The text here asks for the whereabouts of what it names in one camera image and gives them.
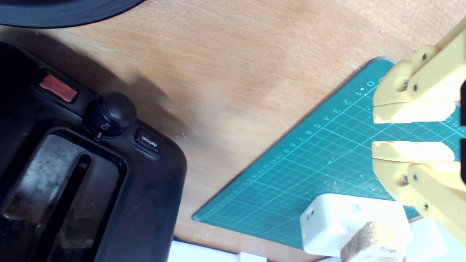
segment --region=black knob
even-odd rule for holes
[[[92,128],[106,136],[123,133],[136,120],[136,107],[133,102],[117,92],[92,101],[88,112],[88,121]]]

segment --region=wooden table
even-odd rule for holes
[[[465,14],[463,0],[147,0],[77,28],[1,27],[0,39],[99,92],[127,94],[141,119],[183,148],[178,237],[307,262],[318,257],[191,215],[355,69],[409,57]]]

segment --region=grid lines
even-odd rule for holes
[[[299,217],[320,194],[392,197],[372,170],[377,140],[441,141],[459,159],[459,110],[446,121],[374,124],[372,96],[393,63],[368,63],[193,216],[196,221],[302,248]],[[406,207],[408,218],[417,216]]]

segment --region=green cutting mat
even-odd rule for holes
[[[392,66],[386,59],[369,62],[192,219],[302,249],[299,217],[316,196],[393,199],[372,170],[372,141],[442,141],[458,160],[466,136],[459,108],[444,122],[372,122],[374,90]],[[418,215],[412,207],[406,214]]]

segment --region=black object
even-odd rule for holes
[[[463,82],[460,88],[460,99],[460,124],[462,126],[466,126],[466,80]],[[466,184],[466,138],[461,139],[459,147],[461,161],[461,179],[463,179],[463,182]]]
[[[99,97],[88,109],[88,120],[94,130],[107,136],[117,136],[136,120],[136,107],[122,93]]]
[[[0,88],[0,261],[166,261],[181,149],[123,94],[5,43]]]
[[[63,28],[101,21],[144,0],[0,0],[0,24]]]

